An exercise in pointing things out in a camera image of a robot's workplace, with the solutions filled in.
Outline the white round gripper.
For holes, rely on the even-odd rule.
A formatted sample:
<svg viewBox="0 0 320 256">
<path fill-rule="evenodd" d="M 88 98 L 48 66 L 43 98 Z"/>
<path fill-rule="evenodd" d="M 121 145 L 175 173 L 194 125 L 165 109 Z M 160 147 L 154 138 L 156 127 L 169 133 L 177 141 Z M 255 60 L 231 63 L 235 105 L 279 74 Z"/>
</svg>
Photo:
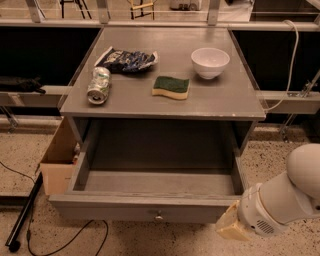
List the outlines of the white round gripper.
<svg viewBox="0 0 320 256">
<path fill-rule="evenodd" d="M 224 239 L 249 241 L 248 230 L 262 237 L 271 237 L 287 230 L 265 209 L 260 196 L 262 184 L 247 189 L 241 200 L 234 201 L 215 224 L 215 231 Z"/>
</svg>

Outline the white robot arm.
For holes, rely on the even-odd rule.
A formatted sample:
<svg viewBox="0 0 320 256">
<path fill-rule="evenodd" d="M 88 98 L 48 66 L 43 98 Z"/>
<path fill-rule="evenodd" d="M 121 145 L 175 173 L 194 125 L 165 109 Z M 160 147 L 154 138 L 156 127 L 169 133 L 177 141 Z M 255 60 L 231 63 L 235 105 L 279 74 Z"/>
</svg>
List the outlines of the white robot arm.
<svg viewBox="0 0 320 256">
<path fill-rule="evenodd" d="M 248 241 L 252 235 L 270 237 L 288 224 L 320 217 L 320 145 L 294 149 L 286 170 L 265 183 L 245 190 L 216 222 L 225 239 Z"/>
</svg>

